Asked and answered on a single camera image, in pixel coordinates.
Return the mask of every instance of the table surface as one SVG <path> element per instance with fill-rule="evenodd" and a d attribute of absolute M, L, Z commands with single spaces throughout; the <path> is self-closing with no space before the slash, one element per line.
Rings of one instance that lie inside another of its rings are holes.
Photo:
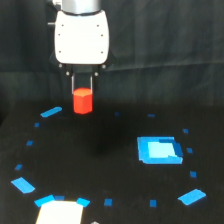
<path fill-rule="evenodd" d="M 40 116 L 55 106 L 63 110 Z M 141 136 L 175 137 L 183 164 L 139 161 Z M 90 200 L 82 224 L 223 223 L 223 136 L 223 108 L 96 105 L 93 113 L 77 115 L 67 103 L 19 103 L 0 128 L 0 223 L 35 223 L 39 208 L 34 201 L 48 195 Z M 29 140 L 32 146 L 26 145 Z M 17 164 L 23 165 L 19 171 Z M 35 190 L 20 192 L 11 184 L 19 177 Z M 177 199 L 194 189 L 206 198 L 190 206 Z M 106 198 L 113 199 L 111 207 L 104 206 Z M 151 199 L 156 208 L 150 208 Z"/>

